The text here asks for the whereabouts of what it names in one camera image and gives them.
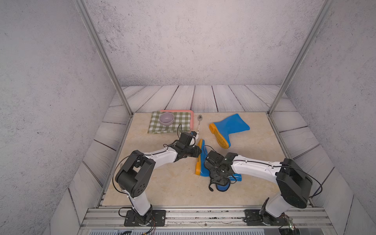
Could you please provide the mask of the right aluminium frame post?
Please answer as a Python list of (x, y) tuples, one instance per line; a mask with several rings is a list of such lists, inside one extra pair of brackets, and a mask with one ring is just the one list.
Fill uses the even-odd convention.
[(298, 71), (299, 66), (303, 62), (305, 56), (307, 55), (311, 44), (314, 42), (314, 39), (318, 35), (320, 28), (324, 24), (329, 12), (331, 11), (335, 1), (334, 0), (325, 0), (316, 19), (314, 20), (308, 34), (306, 35), (302, 46), (300, 47), (297, 56), (294, 59), (285, 79), (283, 80), (277, 95), (269, 108), (267, 114), (269, 117), (272, 117), (273, 113), (276, 111), (284, 93), (287, 91), (289, 85), (291, 84), (296, 72)]

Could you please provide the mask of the purple bowl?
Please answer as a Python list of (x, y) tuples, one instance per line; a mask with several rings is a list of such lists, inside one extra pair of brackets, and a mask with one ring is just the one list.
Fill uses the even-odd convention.
[(159, 117), (159, 122), (163, 126), (170, 126), (174, 123), (175, 116), (171, 112), (162, 113)]

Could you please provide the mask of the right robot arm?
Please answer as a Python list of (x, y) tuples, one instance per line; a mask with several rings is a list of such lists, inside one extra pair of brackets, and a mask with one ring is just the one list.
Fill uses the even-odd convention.
[(231, 185), (235, 174), (250, 175), (279, 187), (273, 198), (267, 198), (255, 219), (264, 225), (281, 225), (290, 208), (305, 209), (313, 181), (292, 159), (281, 162), (267, 162), (246, 158), (236, 153), (226, 156), (210, 151), (204, 160), (204, 168), (209, 171), (210, 184), (220, 192), (225, 192)]

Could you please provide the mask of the left aluminium frame post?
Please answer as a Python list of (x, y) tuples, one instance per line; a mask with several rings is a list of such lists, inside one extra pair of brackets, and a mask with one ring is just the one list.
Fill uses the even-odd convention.
[(95, 25), (90, 17), (90, 14), (86, 8), (86, 5), (85, 5), (85, 1), (83, 0), (73, 0), (73, 3), (75, 4), (77, 10), (78, 10), (78, 13), (89, 33), (89, 36), (92, 40), (92, 42), (94, 43), (94, 46), (97, 50), (97, 53), (108, 73), (108, 76), (110, 78), (110, 80), (112, 81), (114, 87), (115, 87), (115, 90), (120, 98), (120, 101), (122, 102), (123, 106), (125, 107), (128, 115), (130, 117), (133, 116), (133, 112), (132, 112), (132, 109), (125, 97), (125, 94), (120, 86), (120, 83), (118, 81), (118, 78), (116, 76), (116, 73), (115, 73), (115, 70), (113, 69), (113, 66), (111, 65), (111, 62), (109, 60), (109, 57), (104, 49), (104, 46), (99, 38), (99, 35), (96, 31), (96, 28), (95, 28)]

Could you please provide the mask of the grey blue cleaning cloth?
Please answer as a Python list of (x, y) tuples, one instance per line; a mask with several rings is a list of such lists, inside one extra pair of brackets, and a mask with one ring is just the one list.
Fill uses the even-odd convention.
[(230, 188), (230, 186), (237, 181), (237, 178), (235, 178), (234, 176), (224, 178), (211, 178), (208, 188), (211, 192), (213, 192), (214, 189), (212, 188), (212, 185), (214, 185), (217, 191), (226, 192)]

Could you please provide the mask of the green checkered cloth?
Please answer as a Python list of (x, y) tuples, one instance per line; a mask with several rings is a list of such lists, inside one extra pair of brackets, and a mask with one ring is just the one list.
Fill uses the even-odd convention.
[(192, 111), (169, 112), (155, 111), (151, 115), (148, 127), (149, 134), (166, 134), (177, 132), (190, 132), (192, 124)]

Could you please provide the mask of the blue rubber boot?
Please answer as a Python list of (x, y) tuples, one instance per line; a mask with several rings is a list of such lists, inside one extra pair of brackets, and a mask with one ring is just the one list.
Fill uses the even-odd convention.
[(201, 154), (196, 164), (196, 173), (199, 173), (200, 176), (210, 177), (210, 184), (221, 187), (242, 181), (242, 176), (232, 169), (232, 162), (237, 154), (227, 153), (226, 156), (222, 156), (210, 146), (205, 145), (203, 139), (198, 142), (198, 146), (201, 149)]
[(230, 135), (248, 131), (250, 127), (239, 114), (234, 114), (222, 121), (211, 123), (209, 130), (214, 134), (218, 145), (223, 149), (228, 149), (231, 147)]

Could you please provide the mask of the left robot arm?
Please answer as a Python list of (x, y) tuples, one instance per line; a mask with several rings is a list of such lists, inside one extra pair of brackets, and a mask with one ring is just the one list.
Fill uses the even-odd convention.
[(152, 214), (152, 205), (147, 199), (145, 190), (148, 186), (153, 170), (187, 157), (198, 158), (201, 149), (196, 145), (198, 133), (182, 132), (178, 140), (164, 149), (151, 153), (133, 151), (125, 159), (125, 163), (118, 170), (113, 183), (116, 191), (126, 194), (132, 205), (132, 212), (140, 219), (149, 220)]

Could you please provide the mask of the aluminium frame post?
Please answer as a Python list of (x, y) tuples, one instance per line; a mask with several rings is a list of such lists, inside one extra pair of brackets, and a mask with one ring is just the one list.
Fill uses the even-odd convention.
[(110, 80), (112, 81), (114, 87), (115, 87), (115, 90), (120, 98), (120, 101), (122, 102), (123, 106), (125, 107), (128, 115), (130, 117), (133, 116), (133, 112), (132, 112), (132, 109), (125, 97), (125, 94), (120, 86), (120, 83), (118, 81), (118, 78), (116, 76), (116, 73), (115, 73), (115, 70), (113, 69), (113, 66), (111, 65), (111, 62), (109, 60), (109, 57), (104, 49), (104, 46), (99, 38), (99, 35), (96, 31), (96, 28), (95, 28), (95, 25), (90, 17), (90, 14), (86, 8), (86, 5), (85, 5), (85, 1), (83, 0), (73, 0), (73, 3), (75, 4), (77, 10), (78, 10), (78, 13), (89, 33), (89, 36), (92, 40), (92, 42), (94, 43), (94, 46), (97, 50), (97, 53), (108, 73), (108, 76), (110, 78)]
[(325, 0), (316, 19), (314, 20), (308, 34), (306, 35), (302, 46), (300, 47), (297, 56), (294, 59), (285, 79), (283, 80), (277, 95), (269, 108), (267, 114), (269, 117), (272, 117), (273, 113), (276, 111), (284, 93), (287, 91), (289, 85), (291, 84), (296, 72), (298, 71), (299, 66), (303, 62), (305, 56), (307, 55), (311, 44), (314, 42), (314, 39), (318, 35), (320, 28), (324, 24), (329, 12), (331, 11), (335, 1), (334, 0)]

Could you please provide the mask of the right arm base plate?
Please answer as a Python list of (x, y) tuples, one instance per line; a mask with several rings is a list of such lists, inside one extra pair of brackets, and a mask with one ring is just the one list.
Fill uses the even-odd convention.
[(287, 226), (288, 220), (286, 218), (286, 214), (282, 213), (278, 217), (274, 217), (268, 212), (259, 210), (245, 210), (245, 218), (243, 222), (247, 224), (247, 226)]

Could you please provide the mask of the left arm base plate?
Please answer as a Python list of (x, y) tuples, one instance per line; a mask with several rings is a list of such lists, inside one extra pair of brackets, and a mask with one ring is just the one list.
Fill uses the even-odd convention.
[(165, 226), (166, 210), (149, 210), (145, 215), (139, 215), (134, 209), (125, 216), (125, 227)]

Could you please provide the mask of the pink tray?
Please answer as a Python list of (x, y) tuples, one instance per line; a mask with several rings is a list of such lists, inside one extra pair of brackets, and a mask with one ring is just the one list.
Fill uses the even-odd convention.
[(191, 114), (190, 118), (190, 130), (193, 131), (194, 128), (194, 112), (192, 110), (160, 110), (160, 112), (188, 112)]

